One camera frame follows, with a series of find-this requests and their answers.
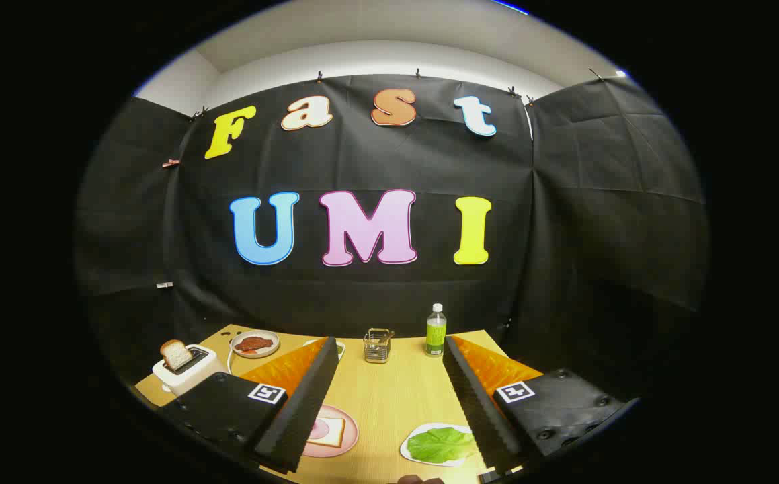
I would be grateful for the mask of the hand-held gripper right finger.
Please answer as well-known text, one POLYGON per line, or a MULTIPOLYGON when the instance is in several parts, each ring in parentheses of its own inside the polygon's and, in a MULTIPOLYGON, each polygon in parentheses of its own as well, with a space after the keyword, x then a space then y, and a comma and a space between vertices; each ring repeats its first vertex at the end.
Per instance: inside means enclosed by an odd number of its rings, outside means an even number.
POLYGON ((497 476, 543 471, 579 456, 634 411, 577 372, 542 373, 461 337, 442 358, 483 460, 497 476))

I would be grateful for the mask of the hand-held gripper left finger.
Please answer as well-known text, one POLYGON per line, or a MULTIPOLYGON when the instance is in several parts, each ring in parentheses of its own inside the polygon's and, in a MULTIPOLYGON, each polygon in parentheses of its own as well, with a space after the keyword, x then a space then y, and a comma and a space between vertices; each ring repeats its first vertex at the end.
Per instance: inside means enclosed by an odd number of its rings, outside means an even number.
POLYGON ((211 374, 161 417, 237 465, 297 471, 337 365, 336 338, 319 338, 244 376, 211 374))

